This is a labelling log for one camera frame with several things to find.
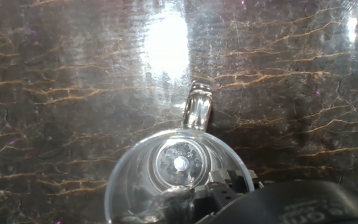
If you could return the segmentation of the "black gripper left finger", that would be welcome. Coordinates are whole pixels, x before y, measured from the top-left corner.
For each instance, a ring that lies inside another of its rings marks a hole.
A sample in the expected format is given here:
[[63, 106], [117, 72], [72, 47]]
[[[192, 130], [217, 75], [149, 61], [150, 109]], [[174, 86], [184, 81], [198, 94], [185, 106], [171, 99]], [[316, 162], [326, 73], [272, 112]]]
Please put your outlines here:
[[195, 188], [193, 218], [218, 213], [236, 198], [248, 192], [248, 185], [240, 170], [216, 170], [204, 185]]

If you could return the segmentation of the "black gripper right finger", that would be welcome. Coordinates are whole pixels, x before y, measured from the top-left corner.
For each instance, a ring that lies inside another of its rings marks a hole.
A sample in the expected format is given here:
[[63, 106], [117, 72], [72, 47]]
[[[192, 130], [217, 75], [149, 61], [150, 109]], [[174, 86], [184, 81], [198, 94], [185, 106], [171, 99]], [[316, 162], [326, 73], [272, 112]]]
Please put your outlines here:
[[253, 185], [254, 185], [255, 189], [264, 188], [264, 184], [260, 181], [260, 179], [258, 178], [257, 174], [253, 170], [249, 169], [249, 174], [251, 176], [251, 179], [253, 181]]

